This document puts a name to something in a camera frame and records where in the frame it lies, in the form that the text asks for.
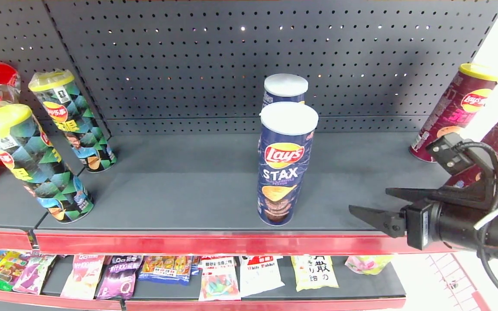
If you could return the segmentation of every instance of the yellow lid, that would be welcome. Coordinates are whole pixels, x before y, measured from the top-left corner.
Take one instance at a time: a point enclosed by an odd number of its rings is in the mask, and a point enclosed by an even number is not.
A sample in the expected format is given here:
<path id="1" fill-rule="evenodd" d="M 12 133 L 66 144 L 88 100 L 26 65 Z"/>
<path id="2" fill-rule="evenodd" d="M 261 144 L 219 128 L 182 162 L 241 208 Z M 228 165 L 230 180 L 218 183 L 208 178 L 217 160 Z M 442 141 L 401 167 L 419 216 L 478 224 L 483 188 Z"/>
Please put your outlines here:
<path id="1" fill-rule="evenodd" d="M 63 86 L 74 81 L 73 73 L 70 70 L 55 70 L 50 73 L 34 73 L 32 80 L 28 83 L 28 88 L 32 92 L 43 92 Z"/>
<path id="2" fill-rule="evenodd" d="M 10 128 L 23 122 L 32 115 L 30 107 L 22 104 L 11 104 L 0 107 L 0 137 L 10 134 Z"/>
<path id="3" fill-rule="evenodd" d="M 478 63 L 463 63 L 459 66 L 458 71 L 477 79 L 498 82 L 498 73 L 496 71 L 490 67 L 479 65 Z"/>

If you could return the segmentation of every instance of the perforated metal panel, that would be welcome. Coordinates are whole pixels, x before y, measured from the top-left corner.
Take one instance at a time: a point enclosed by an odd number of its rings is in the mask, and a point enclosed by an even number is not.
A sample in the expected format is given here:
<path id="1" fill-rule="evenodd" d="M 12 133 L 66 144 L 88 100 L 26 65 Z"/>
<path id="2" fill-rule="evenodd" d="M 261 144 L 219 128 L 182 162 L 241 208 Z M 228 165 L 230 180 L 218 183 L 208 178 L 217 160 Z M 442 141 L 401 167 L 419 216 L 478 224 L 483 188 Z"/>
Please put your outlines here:
<path id="1" fill-rule="evenodd" d="M 498 16 L 498 0 L 46 5 L 48 12 L 39 1 L 0 1 L 0 37 L 6 37 L 0 59 L 19 67 L 25 81 L 34 70 L 75 67 L 115 133 L 182 132 L 186 123 L 180 119 L 191 118 L 216 118 L 219 125 L 191 124 L 184 132 L 253 131 L 231 124 L 239 124 L 235 118 L 258 120 L 263 81 L 273 73 L 306 77 L 306 102 L 323 119 L 333 117 L 328 124 L 362 122 L 320 130 L 395 130 L 387 121 L 365 122 L 418 116 L 403 119 L 406 130 L 415 130 Z M 33 96 L 24 98 L 37 105 Z M 137 119 L 174 126 L 135 128 L 142 122 L 128 122 Z"/>
<path id="2" fill-rule="evenodd" d="M 18 70 L 20 102 L 29 105 L 40 120 L 50 118 L 28 89 L 32 75 L 55 68 L 69 69 L 77 75 L 41 0 L 0 0 L 0 61 Z M 86 94 L 80 79 L 77 84 Z M 50 132 L 57 131 L 51 122 L 44 127 Z"/>

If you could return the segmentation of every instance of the lays logo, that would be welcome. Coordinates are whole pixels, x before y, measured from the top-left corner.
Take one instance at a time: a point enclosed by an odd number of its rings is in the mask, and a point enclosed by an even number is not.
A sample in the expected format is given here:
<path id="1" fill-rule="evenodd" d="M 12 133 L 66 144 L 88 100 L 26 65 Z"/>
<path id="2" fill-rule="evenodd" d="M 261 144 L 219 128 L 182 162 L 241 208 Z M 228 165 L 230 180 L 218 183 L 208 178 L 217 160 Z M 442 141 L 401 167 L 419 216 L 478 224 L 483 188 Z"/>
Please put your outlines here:
<path id="1" fill-rule="evenodd" d="M 478 112 L 485 106 L 485 100 L 491 94 L 490 89 L 479 89 L 466 94 L 460 102 L 462 109 L 466 112 Z"/>
<path id="2" fill-rule="evenodd" d="M 14 168 L 14 159 L 8 152 L 0 150 L 0 160 L 8 169 Z"/>
<path id="3" fill-rule="evenodd" d="M 265 161 L 275 169 L 288 167 L 299 161 L 305 153 L 305 147 L 294 143 L 273 143 L 265 149 Z"/>
<path id="4" fill-rule="evenodd" d="M 57 122 L 63 123 L 69 117 L 69 112 L 63 105 L 56 104 L 52 101 L 44 101 L 43 105 L 45 106 L 49 116 Z"/>

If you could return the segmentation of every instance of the white lid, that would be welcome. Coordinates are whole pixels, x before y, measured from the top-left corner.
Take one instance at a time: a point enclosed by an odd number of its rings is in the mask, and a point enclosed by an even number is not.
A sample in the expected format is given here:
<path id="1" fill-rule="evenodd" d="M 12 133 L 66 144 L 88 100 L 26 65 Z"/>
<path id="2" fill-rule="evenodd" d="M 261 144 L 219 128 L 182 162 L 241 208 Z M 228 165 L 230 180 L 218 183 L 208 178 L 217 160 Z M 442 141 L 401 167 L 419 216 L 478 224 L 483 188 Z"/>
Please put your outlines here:
<path id="1" fill-rule="evenodd" d="M 301 95 L 309 89 L 306 79 L 289 73 L 277 73 L 265 79 L 265 90 L 282 97 Z"/>
<path id="2" fill-rule="evenodd" d="M 298 102 L 281 101 L 261 111 L 262 125 L 278 134 L 297 136 L 312 132 L 318 125 L 318 113 Z"/>

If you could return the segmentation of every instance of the green patterned chip can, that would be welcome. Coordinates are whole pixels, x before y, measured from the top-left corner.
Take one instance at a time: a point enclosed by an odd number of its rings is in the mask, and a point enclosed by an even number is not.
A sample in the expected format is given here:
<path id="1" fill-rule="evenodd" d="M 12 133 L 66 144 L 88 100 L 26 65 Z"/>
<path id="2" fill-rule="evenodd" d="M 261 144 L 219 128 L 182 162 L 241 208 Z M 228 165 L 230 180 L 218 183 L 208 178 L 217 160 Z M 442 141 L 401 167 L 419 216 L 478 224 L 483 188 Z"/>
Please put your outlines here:
<path id="1" fill-rule="evenodd" d="M 59 222 L 73 222 L 93 209 L 89 193 L 64 165 L 28 106 L 0 107 L 0 159 Z"/>
<path id="2" fill-rule="evenodd" d="M 116 163 L 115 154 L 69 70 L 35 73 L 28 87 L 65 134 L 86 170 L 104 171 Z"/>

